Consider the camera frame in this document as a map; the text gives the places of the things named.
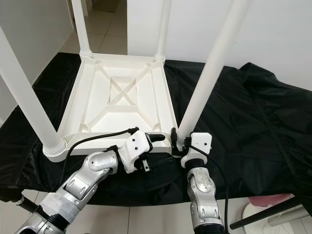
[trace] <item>white object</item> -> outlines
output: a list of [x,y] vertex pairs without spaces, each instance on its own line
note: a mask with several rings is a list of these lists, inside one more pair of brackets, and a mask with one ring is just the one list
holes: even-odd
[[[242,218],[247,218],[267,208],[253,206],[251,203],[243,211]],[[248,224],[243,227],[245,234],[294,234],[289,223],[284,223],[275,227],[268,224],[268,218]]]
[[83,17],[81,0],[72,0],[81,56],[91,56],[86,25]]
[[179,146],[183,144],[184,138],[194,130],[197,124],[222,71],[226,56],[235,44],[236,36],[247,14],[249,5],[250,0],[232,0],[227,16],[221,26],[177,131]]
[[168,25],[170,18],[172,0],[163,0],[162,14],[161,14],[161,23],[158,35],[158,47],[155,54],[156,61],[165,60],[165,51],[166,51],[166,40],[168,33]]
[[[210,152],[210,147],[211,147],[211,141],[212,141],[212,136],[209,133],[192,133],[191,134],[191,145],[204,151],[205,153],[209,154]],[[207,163],[207,157],[201,154],[200,152],[194,150],[194,149],[189,149],[188,153],[186,156],[184,156],[181,159],[181,166],[185,168],[185,163],[188,160],[191,159],[202,159],[204,161],[204,164]]]
[[290,221],[300,219],[300,218],[304,218],[307,216],[310,216],[309,213],[307,212],[307,210],[304,207],[300,207],[298,209],[288,211],[286,213],[276,215],[276,216],[269,218],[268,224],[271,227],[274,227],[274,226],[277,226],[277,225],[280,225],[283,223],[288,223]]
[[150,150],[150,145],[143,131],[137,131],[129,137],[122,148],[119,150],[122,164],[126,173],[136,171],[135,161],[145,152]]
[[65,141],[56,133],[1,27],[0,65],[4,82],[43,143],[44,152],[49,156],[58,156],[65,149]]
[[[153,152],[171,152],[168,140],[176,119],[162,62],[153,57],[93,54],[82,57],[81,66],[58,132],[68,150],[81,139],[139,127],[162,133]],[[73,155],[86,155],[111,145],[121,147],[129,134],[78,145]],[[49,157],[62,161],[66,154]]]

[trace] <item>white wall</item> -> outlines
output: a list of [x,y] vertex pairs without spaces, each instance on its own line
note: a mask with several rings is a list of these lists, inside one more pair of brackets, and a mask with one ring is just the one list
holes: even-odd
[[[167,59],[205,62],[229,0],[173,0]],[[162,0],[128,0],[128,54],[156,52]],[[226,65],[255,63],[312,90],[312,1],[253,0]]]
[[81,0],[82,11],[84,16],[89,16],[89,12],[92,11],[92,0]]
[[[73,31],[66,0],[0,0],[0,26],[31,84]],[[0,78],[0,118],[15,107]]]

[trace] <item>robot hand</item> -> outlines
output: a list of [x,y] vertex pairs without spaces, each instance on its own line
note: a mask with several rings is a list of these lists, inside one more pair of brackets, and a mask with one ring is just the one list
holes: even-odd
[[49,193],[45,197],[16,234],[64,234],[68,225],[94,195],[102,180],[118,170],[134,172],[135,162],[139,159],[147,170],[146,153],[153,149],[152,142],[164,139],[164,135],[148,135],[138,130],[120,149],[112,146],[105,152],[88,155],[82,167],[55,193]]

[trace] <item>black fabric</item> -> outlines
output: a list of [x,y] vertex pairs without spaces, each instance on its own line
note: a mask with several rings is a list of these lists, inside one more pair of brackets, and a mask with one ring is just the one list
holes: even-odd
[[[61,121],[80,65],[78,55],[59,53],[34,85],[55,128]],[[164,66],[178,124],[204,64],[167,60]],[[246,64],[224,67],[195,131],[213,135],[211,156],[227,176],[230,198],[293,193],[306,208],[312,184],[312,93],[279,82],[273,73]],[[85,156],[71,156],[65,177]],[[151,172],[109,176],[91,204],[142,206],[189,200],[186,171],[168,154],[150,154]],[[63,162],[52,163],[23,113],[16,108],[0,129],[0,199],[3,189],[55,191]],[[208,163],[225,197],[222,177]]]

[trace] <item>pink object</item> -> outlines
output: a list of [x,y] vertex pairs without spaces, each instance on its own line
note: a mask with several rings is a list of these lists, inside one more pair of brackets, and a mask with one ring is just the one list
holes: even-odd
[[267,207],[269,205],[276,205],[286,199],[289,199],[290,194],[279,194],[271,196],[252,196],[248,200],[254,206]]

